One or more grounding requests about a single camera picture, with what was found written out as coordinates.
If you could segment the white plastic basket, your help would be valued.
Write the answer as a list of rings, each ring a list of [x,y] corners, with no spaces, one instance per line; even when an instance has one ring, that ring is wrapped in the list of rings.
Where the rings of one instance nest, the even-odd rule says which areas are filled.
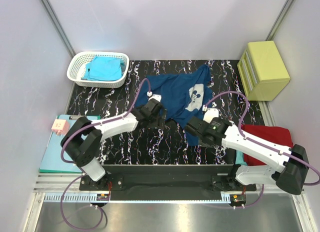
[[[73,57],[66,75],[82,87],[119,88],[125,82],[129,62],[120,52],[84,51]]]

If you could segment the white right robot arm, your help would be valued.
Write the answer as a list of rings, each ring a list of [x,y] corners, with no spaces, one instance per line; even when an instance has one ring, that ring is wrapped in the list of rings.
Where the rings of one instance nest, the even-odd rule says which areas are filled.
[[[229,121],[214,117],[210,122],[192,117],[185,130],[208,145],[218,145],[240,151],[263,165],[236,166],[227,177],[228,187],[239,190],[244,185],[276,185],[279,189],[300,195],[308,174],[306,149],[298,144],[293,147],[269,142],[239,128]]]

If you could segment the light blue t-shirt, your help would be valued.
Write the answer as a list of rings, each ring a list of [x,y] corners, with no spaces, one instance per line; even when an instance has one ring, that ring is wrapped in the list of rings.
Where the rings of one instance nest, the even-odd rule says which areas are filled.
[[[122,67],[125,64],[120,58],[95,56],[85,65],[82,80],[85,81],[117,81],[123,76]]]

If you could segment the yellow-green drawer box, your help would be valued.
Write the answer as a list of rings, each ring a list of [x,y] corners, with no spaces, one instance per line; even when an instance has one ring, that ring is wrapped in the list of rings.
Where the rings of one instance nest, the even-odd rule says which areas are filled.
[[[291,80],[272,40],[249,42],[237,68],[249,101],[272,101]]]

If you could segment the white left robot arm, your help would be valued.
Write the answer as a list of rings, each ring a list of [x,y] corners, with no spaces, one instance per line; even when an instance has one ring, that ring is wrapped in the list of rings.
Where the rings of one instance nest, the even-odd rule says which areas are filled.
[[[96,155],[101,142],[136,129],[162,129],[167,110],[161,104],[161,98],[155,94],[145,105],[111,118],[89,120],[81,116],[61,140],[61,155],[67,153],[71,163],[90,177],[90,184],[97,190],[103,190],[108,185],[108,178]]]

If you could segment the dark blue t-shirt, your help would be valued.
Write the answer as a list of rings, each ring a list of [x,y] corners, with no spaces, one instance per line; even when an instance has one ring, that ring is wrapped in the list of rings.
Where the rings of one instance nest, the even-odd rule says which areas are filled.
[[[211,71],[206,64],[193,73],[149,75],[151,92],[161,95],[167,110],[166,119],[172,119],[183,129],[193,117],[204,118],[203,105],[213,98],[208,87]]]

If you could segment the pink small box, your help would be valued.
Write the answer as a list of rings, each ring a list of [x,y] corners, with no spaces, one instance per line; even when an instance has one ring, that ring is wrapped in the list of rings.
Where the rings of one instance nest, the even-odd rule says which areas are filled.
[[[53,122],[53,125],[51,127],[51,130],[57,135],[66,135],[69,131],[70,124],[65,119],[55,119]]]

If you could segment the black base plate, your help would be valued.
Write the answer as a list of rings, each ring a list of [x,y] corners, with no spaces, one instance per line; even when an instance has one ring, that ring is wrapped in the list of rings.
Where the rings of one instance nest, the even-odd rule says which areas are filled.
[[[80,180],[81,191],[111,191],[111,200],[134,202],[201,202],[222,199],[222,192],[254,192],[241,185],[234,165],[105,165],[104,177]]]

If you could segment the teal folded cloth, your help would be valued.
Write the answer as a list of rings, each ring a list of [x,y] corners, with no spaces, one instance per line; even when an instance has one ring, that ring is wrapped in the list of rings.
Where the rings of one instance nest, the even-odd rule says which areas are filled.
[[[245,161],[244,158],[244,153],[241,151],[236,151],[236,156],[235,156],[235,165],[241,165],[241,166],[247,166],[247,162]]]

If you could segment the red folded t-shirt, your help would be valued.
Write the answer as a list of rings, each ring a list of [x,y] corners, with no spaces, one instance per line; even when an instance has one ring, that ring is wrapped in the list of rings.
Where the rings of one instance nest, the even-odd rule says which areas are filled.
[[[290,131],[287,128],[279,126],[250,125],[244,124],[241,129],[254,140],[260,139],[260,142],[267,144],[269,147],[274,145],[293,147],[293,140]],[[244,160],[248,166],[263,166],[264,162],[250,155],[244,154]]]

